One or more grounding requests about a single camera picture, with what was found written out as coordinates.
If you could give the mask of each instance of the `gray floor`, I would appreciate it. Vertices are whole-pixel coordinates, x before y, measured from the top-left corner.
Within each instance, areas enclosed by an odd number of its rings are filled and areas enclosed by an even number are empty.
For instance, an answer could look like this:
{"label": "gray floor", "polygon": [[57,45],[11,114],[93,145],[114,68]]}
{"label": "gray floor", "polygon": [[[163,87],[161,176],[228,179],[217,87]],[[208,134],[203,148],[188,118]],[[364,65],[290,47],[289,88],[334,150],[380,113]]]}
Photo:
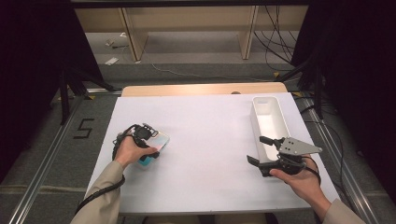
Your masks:
{"label": "gray floor", "polygon": [[[288,45],[293,46],[289,33],[282,33]],[[126,45],[120,34],[87,34],[92,51],[107,82],[118,87],[128,85],[251,82],[273,80],[274,70],[265,63],[263,46],[255,37],[249,60],[242,60],[235,33],[153,33],[150,34],[141,62],[134,62],[128,48],[113,49],[105,45],[114,39],[113,46]],[[275,48],[285,57],[281,47]],[[119,58],[113,65],[104,65],[112,57]],[[275,55],[267,54],[268,63],[277,69],[291,66]],[[289,91],[296,90],[294,78],[285,84]],[[87,83],[90,88],[97,88]],[[78,106],[70,128],[53,164],[29,210],[25,223],[69,223],[78,201],[81,201],[110,121],[117,94],[95,94]],[[309,100],[296,100],[300,110]],[[396,223],[396,207],[383,190],[358,150],[343,121],[336,115],[331,100],[324,100],[325,122],[331,129],[337,146],[343,146],[345,162],[355,176],[364,196],[373,207],[378,223]],[[304,120],[312,120],[312,111],[303,114]],[[86,124],[92,128],[89,138],[76,139],[85,132],[78,131],[83,119],[93,119]],[[0,223],[8,223],[16,205],[34,178],[43,158],[50,148],[61,121],[61,104],[55,96],[52,109],[48,111],[42,125],[31,139],[31,147],[22,152],[6,179],[0,185]],[[306,123],[316,145],[325,148],[320,155],[336,183],[339,173],[329,149],[320,137],[317,124]],[[341,190],[340,197],[346,200]],[[311,210],[276,213],[279,223],[316,223]],[[127,217],[125,223],[140,223],[142,217]]]}

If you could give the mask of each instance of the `hand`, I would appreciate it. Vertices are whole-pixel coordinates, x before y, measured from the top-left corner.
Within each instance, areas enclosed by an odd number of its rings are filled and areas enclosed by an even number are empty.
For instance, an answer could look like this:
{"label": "hand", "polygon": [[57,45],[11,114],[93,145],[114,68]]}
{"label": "hand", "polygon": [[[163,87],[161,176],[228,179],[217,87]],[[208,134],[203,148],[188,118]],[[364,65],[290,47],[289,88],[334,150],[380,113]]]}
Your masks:
{"label": "hand", "polygon": [[114,160],[119,162],[122,165],[122,168],[125,169],[129,164],[139,160],[140,157],[152,154],[156,151],[157,148],[155,147],[138,147],[132,136],[126,136],[122,140]]}
{"label": "hand", "polygon": [[[304,161],[306,162],[307,167],[313,170],[318,169],[313,161],[309,159],[304,159]],[[294,193],[309,203],[318,214],[320,220],[323,221],[331,203],[321,190],[318,178],[314,174],[307,170],[302,170],[297,175],[288,175],[277,169],[272,169],[270,174],[290,185]]]}

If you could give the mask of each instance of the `small box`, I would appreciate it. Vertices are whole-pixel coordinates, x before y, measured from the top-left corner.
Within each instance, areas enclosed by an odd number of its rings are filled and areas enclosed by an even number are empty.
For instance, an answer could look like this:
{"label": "small box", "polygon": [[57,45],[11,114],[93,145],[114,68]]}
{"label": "small box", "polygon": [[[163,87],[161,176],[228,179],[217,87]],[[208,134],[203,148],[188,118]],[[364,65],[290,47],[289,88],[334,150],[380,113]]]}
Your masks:
{"label": "small box", "polygon": [[290,136],[279,101],[272,96],[253,98],[250,120],[260,162],[276,161],[276,147],[261,143],[259,137],[280,139]]}

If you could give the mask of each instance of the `white table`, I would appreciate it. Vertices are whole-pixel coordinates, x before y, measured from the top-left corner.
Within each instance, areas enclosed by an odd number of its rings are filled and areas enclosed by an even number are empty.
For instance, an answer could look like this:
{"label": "white table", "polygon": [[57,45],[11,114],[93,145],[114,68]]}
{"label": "white table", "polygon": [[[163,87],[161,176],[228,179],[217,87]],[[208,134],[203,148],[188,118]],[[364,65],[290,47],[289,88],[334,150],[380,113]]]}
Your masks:
{"label": "white table", "polygon": [[[121,97],[92,174],[111,161],[112,141],[132,124],[148,123],[171,141],[147,170],[128,167],[121,187],[124,215],[271,212],[307,208],[288,185],[262,177],[246,155],[257,157],[250,109],[255,96],[275,96],[290,136],[312,144],[289,93]],[[313,155],[330,201],[338,194],[318,155]]]}

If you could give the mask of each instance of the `beige sleeve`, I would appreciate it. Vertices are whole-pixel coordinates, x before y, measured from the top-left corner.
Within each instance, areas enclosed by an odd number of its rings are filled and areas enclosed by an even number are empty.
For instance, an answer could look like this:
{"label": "beige sleeve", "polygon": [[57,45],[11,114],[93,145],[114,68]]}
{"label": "beige sleeve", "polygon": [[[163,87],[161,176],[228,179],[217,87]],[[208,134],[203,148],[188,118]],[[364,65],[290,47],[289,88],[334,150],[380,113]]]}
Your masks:
{"label": "beige sleeve", "polygon": [[344,205],[340,200],[336,199],[332,202],[329,210],[324,217],[323,224],[355,224],[364,223],[355,213]]}
{"label": "beige sleeve", "polygon": [[[86,196],[118,183],[122,179],[122,171],[117,161],[111,162],[93,183]],[[116,223],[119,210],[120,189],[115,189],[87,203],[75,215],[71,223]]]}

